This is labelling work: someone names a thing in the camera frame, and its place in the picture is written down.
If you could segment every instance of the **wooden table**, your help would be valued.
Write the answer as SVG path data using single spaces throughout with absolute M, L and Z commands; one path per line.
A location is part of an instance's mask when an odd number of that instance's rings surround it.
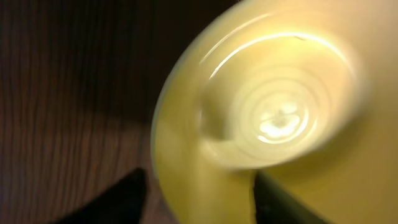
M 155 102 L 235 2 L 0 0 L 0 222 L 50 222 L 144 167 L 144 223 L 175 223 L 152 176 Z

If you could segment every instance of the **black object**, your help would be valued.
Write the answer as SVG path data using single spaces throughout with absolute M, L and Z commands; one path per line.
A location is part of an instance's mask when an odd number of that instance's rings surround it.
M 146 172 L 136 169 L 87 206 L 54 224 L 136 224 L 146 195 Z

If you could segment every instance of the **dark wooden surface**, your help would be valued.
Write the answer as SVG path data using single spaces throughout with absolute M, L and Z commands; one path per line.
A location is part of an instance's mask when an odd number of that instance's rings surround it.
M 150 122 L 193 38 L 236 0 L 0 0 L 0 223 L 47 223 L 133 170 L 144 223 L 175 223 Z

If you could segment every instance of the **wood grain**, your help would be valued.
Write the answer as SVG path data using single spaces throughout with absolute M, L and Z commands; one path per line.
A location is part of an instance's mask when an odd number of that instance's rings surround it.
M 233 0 L 0 0 L 0 222 L 48 223 L 135 167 L 180 54 Z M 144 223 L 175 223 L 150 177 Z

